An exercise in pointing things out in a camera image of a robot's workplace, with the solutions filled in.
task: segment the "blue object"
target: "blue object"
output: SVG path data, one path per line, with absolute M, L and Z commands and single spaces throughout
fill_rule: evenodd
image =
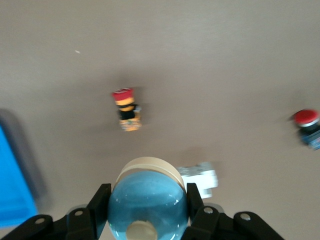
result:
M 307 134 L 305 132 L 300 131 L 301 140 L 307 144 L 311 149 L 318 150 L 320 149 L 320 129 Z
M 109 199 L 108 221 L 117 240 L 127 239 L 126 231 L 135 221 L 151 223 L 158 240 L 179 240 L 188 224 L 187 195 L 162 173 L 132 173 L 115 186 Z
M 32 194 L 0 126 L 0 227 L 19 225 L 36 214 Z

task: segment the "blue container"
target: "blue container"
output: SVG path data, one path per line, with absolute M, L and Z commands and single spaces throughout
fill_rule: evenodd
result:
M 186 193 L 162 173 L 132 173 L 115 186 L 109 199 L 108 221 L 117 240 L 126 240 L 130 231 L 140 234 L 141 229 L 151 235 L 155 231 L 157 237 L 151 239 L 179 240 L 188 224 Z
M 313 150 L 320 149 L 319 113 L 313 109 L 303 109 L 294 115 L 299 135 L 306 145 Z
M 0 227 L 19 225 L 36 214 L 32 194 L 0 126 Z

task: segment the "gray surface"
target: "gray surface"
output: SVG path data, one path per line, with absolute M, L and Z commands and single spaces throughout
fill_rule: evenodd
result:
M 320 110 L 319 12 L 317 0 L 1 1 L 0 107 L 34 150 L 40 212 L 61 218 L 136 157 L 213 161 L 211 201 L 228 215 L 319 239 L 320 151 L 288 121 Z M 117 124 L 122 87 L 136 88 L 139 131 Z

